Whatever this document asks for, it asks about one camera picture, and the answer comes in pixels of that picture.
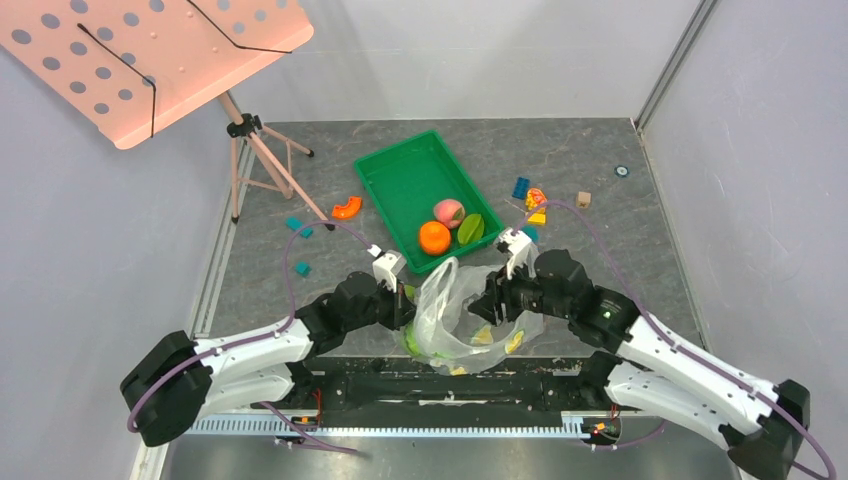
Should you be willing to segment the green fake fruit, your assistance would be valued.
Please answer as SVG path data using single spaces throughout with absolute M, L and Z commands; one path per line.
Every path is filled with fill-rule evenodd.
M 415 334 L 412 330 L 405 330 L 402 336 L 403 345 L 408 354 L 413 358 L 423 358 L 424 353 L 419 347 Z

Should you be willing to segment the clear plastic bag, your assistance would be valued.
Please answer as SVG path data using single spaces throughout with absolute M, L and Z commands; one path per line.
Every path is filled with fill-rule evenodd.
M 416 289 L 412 330 L 424 353 L 413 358 L 446 376 L 480 373 L 500 364 L 544 331 L 544 317 L 524 312 L 514 322 L 491 325 L 467 310 L 483 294 L 490 266 L 462 266 L 451 258 L 433 270 Z

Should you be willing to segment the lime green starfruit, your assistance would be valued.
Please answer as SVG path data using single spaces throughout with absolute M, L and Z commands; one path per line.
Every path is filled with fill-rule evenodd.
M 479 241 L 485 231 L 485 222 L 481 214 L 467 215 L 456 230 L 456 239 L 461 247 Z

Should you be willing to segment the orange fake fruit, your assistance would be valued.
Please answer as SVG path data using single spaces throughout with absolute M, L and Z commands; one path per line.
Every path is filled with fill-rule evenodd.
M 427 255 L 445 254 L 452 244 L 451 230 L 439 221 L 424 223 L 418 231 L 418 245 Z

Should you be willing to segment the red fake fruit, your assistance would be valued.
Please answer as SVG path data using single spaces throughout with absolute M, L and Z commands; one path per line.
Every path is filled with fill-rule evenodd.
M 435 219 L 449 230 L 458 228 L 466 218 L 464 205 L 455 199 L 445 199 L 433 207 Z

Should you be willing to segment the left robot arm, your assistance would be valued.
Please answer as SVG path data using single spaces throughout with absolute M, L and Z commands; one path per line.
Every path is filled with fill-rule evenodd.
M 293 316 L 228 337 L 164 336 L 122 380 L 128 429 L 147 447 L 167 444 L 209 415 L 261 402 L 306 405 L 314 381 L 306 360 L 339 347 L 360 328 L 399 331 L 416 307 L 402 285 L 390 289 L 354 272 Z

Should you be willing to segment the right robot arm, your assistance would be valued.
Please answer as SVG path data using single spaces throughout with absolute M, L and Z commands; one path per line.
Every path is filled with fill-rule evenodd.
M 632 299 L 594 285 L 566 250 L 488 274 L 468 309 L 494 325 L 523 313 L 566 320 L 596 350 L 577 382 L 591 408 L 614 403 L 661 416 L 711 441 L 757 479 L 785 479 L 794 466 L 809 425 L 805 387 L 757 378 L 702 350 Z

